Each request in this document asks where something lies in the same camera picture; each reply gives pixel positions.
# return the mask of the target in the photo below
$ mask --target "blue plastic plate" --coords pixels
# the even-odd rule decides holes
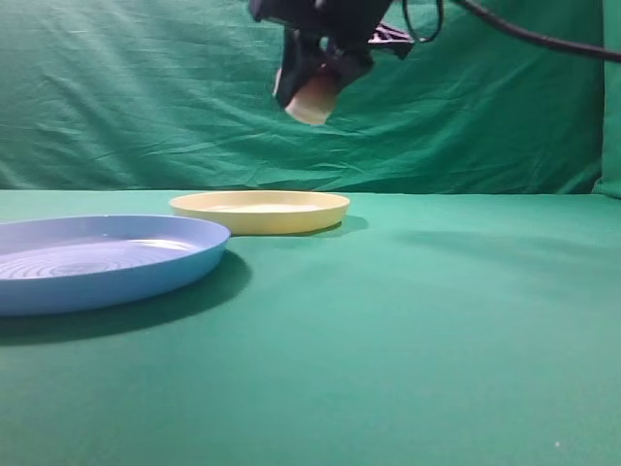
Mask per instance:
[[[229,230],[178,216],[0,224],[0,316],[86,311],[172,291],[222,258]]]

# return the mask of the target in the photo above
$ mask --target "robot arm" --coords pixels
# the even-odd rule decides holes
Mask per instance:
[[[250,0],[249,10],[255,21],[271,21],[284,29],[282,62],[274,91],[278,104],[303,122],[322,123],[331,109],[311,109],[314,115],[308,115],[309,102],[300,104],[300,98],[323,93],[327,107],[333,106],[341,90],[373,69],[372,50],[406,58],[413,39],[407,32],[382,22],[391,3]],[[322,47],[324,38],[327,45]]]
[[[382,21],[393,0],[250,0],[249,11],[255,21],[278,23],[284,29],[282,63],[274,91],[278,104],[302,122],[321,124],[334,109],[338,94],[373,69],[373,50],[405,59],[414,44],[435,39],[442,28],[444,0],[436,0],[439,26],[429,39],[417,37],[409,22],[408,0],[400,1],[408,32]],[[621,53],[527,31],[472,0],[452,3],[531,44],[621,62]]]

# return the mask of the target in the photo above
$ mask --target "black cable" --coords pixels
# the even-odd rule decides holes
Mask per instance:
[[[614,61],[621,63],[621,53],[611,50],[606,50],[601,47],[589,46],[586,44],[580,44],[577,42],[564,41],[562,39],[556,39],[553,37],[543,36],[523,29],[519,26],[509,23],[504,19],[497,17],[485,8],[471,2],[470,0],[452,0],[454,3],[464,8],[473,15],[479,17],[490,26],[507,33],[513,37],[521,39],[532,44],[546,47],[551,50],[565,51],[569,53],[575,53],[591,58],[599,58],[604,61]]]
[[[436,0],[438,22],[437,22],[436,30],[429,37],[419,37],[418,33],[414,29],[414,26],[412,25],[411,20],[409,18],[408,0],[401,1],[401,8],[404,14],[404,20],[406,21],[406,27],[408,28],[409,35],[415,42],[424,42],[424,43],[432,42],[440,35],[442,31],[442,27],[444,25],[444,1],[443,0]]]

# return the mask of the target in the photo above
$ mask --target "plate rim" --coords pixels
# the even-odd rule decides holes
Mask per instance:
[[[79,219],[79,218],[108,218],[108,217],[149,217],[149,218],[167,218],[167,219],[172,219],[173,221],[187,221],[188,222],[196,222],[196,223],[209,223],[211,226],[216,226],[218,228],[222,229],[222,232],[225,233],[224,235],[224,239],[219,242],[216,246],[212,247],[212,248],[208,248],[208,249],[200,249],[200,250],[196,250],[194,252],[191,252],[188,255],[184,255],[183,257],[174,257],[174,258],[170,258],[170,259],[165,259],[159,262],[155,262],[155,263],[151,263],[151,264],[141,264],[141,265],[135,265],[135,266],[131,266],[131,267],[126,267],[124,269],[118,269],[118,270],[104,270],[104,271],[98,271],[98,272],[86,272],[84,274],[76,274],[76,275],[70,275],[70,276],[57,276],[57,277],[26,277],[26,278],[20,278],[20,279],[2,279],[0,278],[0,284],[6,284],[6,283],[24,283],[24,282],[35,282],[35,281],[62,281],[62,280],[68,280],[68,279],[76,279],[76,278],[81,278],[81,277],[92,277],[92,276],[104,276],[104,275],[109,275],[109,274],[118,274],[122,271],[126,271],[126,270],[136,270],[136,269],[142,269],[142,268],[147,268],[147,267],[153,267],[153,266],[157,266],[160,264],[166,264],[169,262],[175,262],[175,261],[179,261],[179,260],[184,260],[186,258],[189,257],[193,257],[195,255],[204,253],[208,250],[214,250],[216,248],[222,248],[225,247],[226,248],[226,244],[228,243],[228,241],[231,239],[232,233],[230,228],[228,228],[226,225],[223,225],[221,223],[218,223],[216,221],[213,220],[208,220],[208,219],[202,219],[202,218],[195,218],[195,217],[186,217],[186,216],[170,216],[170,215],[141,215],[141,214],[103,214],[103,215],[95,215],[95,216],[53,216],[53,217],[42,217],[42,218],[31,218],[28,220],[11,220],[11,221],[1,221],[0,220],[0,229],[2,229],[3,226],[6,225],[11,225],[11,224],[26,224],[26,223],[38,223],[38,222],[45,222],[45,221],[53,221],[53,220],[66,220],[66,219]]]

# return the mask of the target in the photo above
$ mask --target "green cloth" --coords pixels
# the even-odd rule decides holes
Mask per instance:
[[[432,3],[411,5],[423,32]],[[602,42],[599,0],[483,3]],[[433,44],[404,62],[379,54],[314,128],[278,109],[282,31],[246,7],[3,0],[0,188],[565,193],[590,192],[600,175],[597,60],[524,44],[448,2]],[[404,25],[399,5],[388,19]]]
[[[0,219],[180,192],[0,192]],[[621,464],[621,204],[350,195],[207,279],[0,321],[2,466]]]
[[[604,0],[605,46],[621,51],[621,4],[615,0]],[[604,154],[602,178],[596,185],[596,192],[621,197],[621,64],[605,65],[605,121]]]

